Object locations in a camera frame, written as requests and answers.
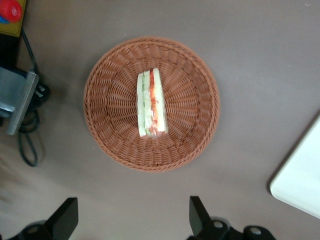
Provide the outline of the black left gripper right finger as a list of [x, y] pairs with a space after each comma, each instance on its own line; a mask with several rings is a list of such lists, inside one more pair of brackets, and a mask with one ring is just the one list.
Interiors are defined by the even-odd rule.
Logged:
[[241, 240], [242, 233], [222, 217], [211, 217], [198, 196], [189, 198], [189, 224], [192, 235], [188, 240]]

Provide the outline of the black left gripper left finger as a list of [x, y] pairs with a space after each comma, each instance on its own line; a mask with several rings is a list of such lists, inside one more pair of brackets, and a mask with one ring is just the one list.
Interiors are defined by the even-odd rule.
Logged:
[[44, 222], [25, 227], [18, 240], [69, 240], [78, 225], [78, 198], [67, 198]]

